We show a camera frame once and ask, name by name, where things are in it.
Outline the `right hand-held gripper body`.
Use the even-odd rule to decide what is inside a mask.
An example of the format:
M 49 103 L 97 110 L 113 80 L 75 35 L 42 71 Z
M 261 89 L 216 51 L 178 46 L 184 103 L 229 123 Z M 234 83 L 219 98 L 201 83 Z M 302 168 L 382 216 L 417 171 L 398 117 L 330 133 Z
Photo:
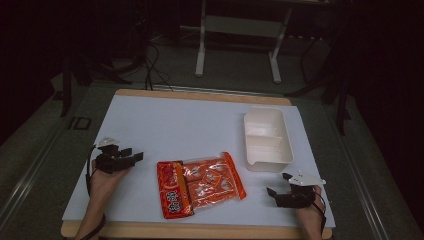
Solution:
M 313 187 L 325 185 L 326 181 L 317 176 L 298 171 L 291 174 L 293 177 L 287 181 L 290 186 L 290 192 L 283 199 L 277 199 L 278 207 L 283 208 L 305 208 L 314 202 Z

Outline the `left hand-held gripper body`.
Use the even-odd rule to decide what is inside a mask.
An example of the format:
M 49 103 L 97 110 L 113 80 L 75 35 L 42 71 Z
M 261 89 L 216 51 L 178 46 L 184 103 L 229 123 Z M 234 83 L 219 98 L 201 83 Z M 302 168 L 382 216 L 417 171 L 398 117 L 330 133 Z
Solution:
M 104 137 L 99 141 L 97 148 L 101 153 L 95 158 L 97 167 L 105 173 L 112 174 L 128 169 L 134 165 L 130 157 L 121 157 L 119 141 L 111 137 Z

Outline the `person's right hand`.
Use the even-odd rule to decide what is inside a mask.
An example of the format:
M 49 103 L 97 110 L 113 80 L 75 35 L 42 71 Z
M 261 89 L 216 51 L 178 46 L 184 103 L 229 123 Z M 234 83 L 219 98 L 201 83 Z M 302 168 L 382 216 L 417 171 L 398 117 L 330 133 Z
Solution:
M 325 226 L 325 211 L 326 205 L 325 201 L 321 196 L 322 188 L 319 186 L 313 187 L 313 195 L 315 197 L 314 202 L 305 208 L 300 208 L 296 210 L 296 216 L 301 227 L 307 228 L 318 228 L 321 230 Z

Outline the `person's left hand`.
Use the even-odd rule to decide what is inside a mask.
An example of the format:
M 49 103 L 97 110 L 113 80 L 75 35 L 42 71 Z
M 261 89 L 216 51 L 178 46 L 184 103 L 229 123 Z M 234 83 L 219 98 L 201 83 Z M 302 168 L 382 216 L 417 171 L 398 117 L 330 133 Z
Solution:
M 125 169 L 108 174 L 100 170 L 95 161 L 92 161 L 92 167 L 90 199 L 96 202 L 105 202 L 109 200 L 121 180 L 130 172 L 130 169 Z

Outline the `white plastic container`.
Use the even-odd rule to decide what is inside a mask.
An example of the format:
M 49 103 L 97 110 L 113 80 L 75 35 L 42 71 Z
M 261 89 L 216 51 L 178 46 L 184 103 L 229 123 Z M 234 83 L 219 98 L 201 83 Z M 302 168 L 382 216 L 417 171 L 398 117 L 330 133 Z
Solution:
M 281 172 L 294 160 L 284 113 L 271 107 L 252 107 L 244 116 L 247 168 Z

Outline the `red orange snack packet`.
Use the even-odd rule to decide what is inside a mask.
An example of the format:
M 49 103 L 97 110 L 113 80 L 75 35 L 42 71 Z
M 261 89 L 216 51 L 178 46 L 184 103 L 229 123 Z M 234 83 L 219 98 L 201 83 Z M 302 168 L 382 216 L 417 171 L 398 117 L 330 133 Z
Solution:
M 185 218 L 194 214 L 184 167 L 180 161 L 159 162 L 157 180 L 165 219 Z

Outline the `black floor socket plate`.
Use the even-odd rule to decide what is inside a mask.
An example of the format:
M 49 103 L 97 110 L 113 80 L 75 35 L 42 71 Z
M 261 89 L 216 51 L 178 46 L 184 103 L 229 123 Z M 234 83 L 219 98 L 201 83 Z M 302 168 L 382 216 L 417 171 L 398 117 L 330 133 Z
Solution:
M 69 130 L 88 130 L 92 119 L 87 117 L 73 117 L 68 125 Z

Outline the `white table mat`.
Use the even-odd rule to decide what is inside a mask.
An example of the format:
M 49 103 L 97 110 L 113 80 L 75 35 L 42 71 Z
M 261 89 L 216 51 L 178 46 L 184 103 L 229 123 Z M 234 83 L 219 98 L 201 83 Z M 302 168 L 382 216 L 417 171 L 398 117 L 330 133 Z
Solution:
M 252 172 L 246 167 L 246 103 L 177 100 L 116 95 L 99 130 L 120 147 L 144 155 L 124 177 L 106 216 L 111 222 L 162 223 L 156 165 L 160 161 L 231 154 L 247 196 L 196 210 L 186 224 L 294 226 L 291 209 L 279 208 L 267 191 L 288 190 L 279 173 Z

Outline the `clear orange snack packet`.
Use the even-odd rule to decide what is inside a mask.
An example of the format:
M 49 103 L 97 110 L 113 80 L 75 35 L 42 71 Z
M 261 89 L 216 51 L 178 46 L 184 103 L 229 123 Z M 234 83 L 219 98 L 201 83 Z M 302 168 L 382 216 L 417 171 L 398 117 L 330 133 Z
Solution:
M 183 169 L 194 209 L 247 197 L 228 152 L 223 152 L 219 157 L 184 162 Z

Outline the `black metal stand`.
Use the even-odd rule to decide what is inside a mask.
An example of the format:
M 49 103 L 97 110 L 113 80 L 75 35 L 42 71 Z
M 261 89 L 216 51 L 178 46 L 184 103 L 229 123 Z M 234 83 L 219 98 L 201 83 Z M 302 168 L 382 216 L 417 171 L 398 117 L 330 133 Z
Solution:
M 109 80 L 119 84 L 130 84 L 130 81 L 120 78 L 112 70 L 108 70 L 90 58 L 73 52 L 63 54 L 62 62 L 62 90 L 58 91 L 55 98 L 62 101 L 60 116 L 65 117 L 72 105 L 72 78 L 83 86 L 89 86 L 92 82 L 90 70 L 102 74 Z
M 333 39 L 330 51 L 316 77 L 308 82 L 306 87 L 286 93 L 287 97 L 299 97 L 319 87 L 324 87 L 321 95 L 321 101 L 324 104 L 332 104 L 338 100 L 335 123 L 342 136 L 345 135 L 344 120 L 351 61 L 348 39 L 344 33 L 339 32 Z

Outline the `white metal desk frame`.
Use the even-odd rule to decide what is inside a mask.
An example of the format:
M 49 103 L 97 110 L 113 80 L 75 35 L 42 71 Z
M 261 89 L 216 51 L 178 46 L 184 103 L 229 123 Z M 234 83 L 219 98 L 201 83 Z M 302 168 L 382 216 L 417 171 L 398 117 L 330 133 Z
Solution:
M 201 0 L 200 40 L 197 54 L 195 76 L 202 77 L 205 66 L 205 36 L 207 32 L 227 33 L 236 35 L 248 35 L 269 37 L 276 40 L 272 51 L 268 53 L 269 64 L 275 84 L 282 82 L 277 57 L 282 45 L 285 33 L 293 9 L 288 7 L 281 22 L 253 20 L 234 17 L 208 15 L 206 13 L 207 0 Z

